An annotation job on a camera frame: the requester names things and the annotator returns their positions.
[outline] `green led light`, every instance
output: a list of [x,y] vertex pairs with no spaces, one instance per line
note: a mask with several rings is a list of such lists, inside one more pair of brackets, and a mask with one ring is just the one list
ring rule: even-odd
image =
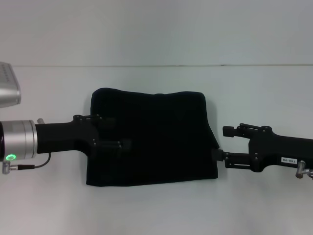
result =
[[6,156],[5,159],[7,159],[8,161],[14,160],[14,159],[16,159],[16,155],[14,155],[14,154],[9,154],[8,156]]

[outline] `white label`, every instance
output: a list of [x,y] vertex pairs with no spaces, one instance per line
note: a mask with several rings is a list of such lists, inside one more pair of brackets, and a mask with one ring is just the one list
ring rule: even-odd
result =
[[282,158],[282,163],[290,163],[297,165],[297,159],[294,158]]

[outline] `black cloth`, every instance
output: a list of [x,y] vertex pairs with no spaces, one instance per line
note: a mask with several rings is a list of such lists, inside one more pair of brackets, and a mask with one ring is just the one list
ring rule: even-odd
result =
[[88,158],[87,185],[135,186],[218,177],[211,149],[219,148],[209,127],[205,97],[197,92],[141,94],[102,88],[91,114],[116,118],[102,139],[131,139],[120,156]]

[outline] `white background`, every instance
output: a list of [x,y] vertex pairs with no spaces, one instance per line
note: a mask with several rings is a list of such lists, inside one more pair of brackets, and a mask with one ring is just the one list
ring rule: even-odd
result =
[[[89,113],[101,87],[197,91],[225,151],[247,152],[247,140],[222,134],[241,122],[313,139],[311,9],[308,0],[2,0],[0,60],[13,64],[22,103],[0,120],[68,122]],[[313,183],[294,168],[219,163],[216,180],[96,188],[85,184],[86,160],[54,153],[43,168],[0,175],[1,234],[311,232]]]

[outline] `black cable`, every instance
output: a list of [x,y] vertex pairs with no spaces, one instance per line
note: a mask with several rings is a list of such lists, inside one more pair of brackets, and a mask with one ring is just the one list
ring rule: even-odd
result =
[[43,167],[43,166],[47,165],[47,164],[48,164],[48,162],[50,161],[50,159],[51,159],[51,153],[49,153],[48,160],[47,160],[44,164],[37,165],[37,166],[35,166],[35,168],[40,168],[40,167]]
[[40,168],[40,167],[43,167],[45,165],[48,164],[48,162],[50,161],[51,159],[51,153],[49,153],[49,157],[48,157],[48,160],[42,164],[42,165],[18,165],[18,170],[29,170],[29,169],[36,169],[36,168]]

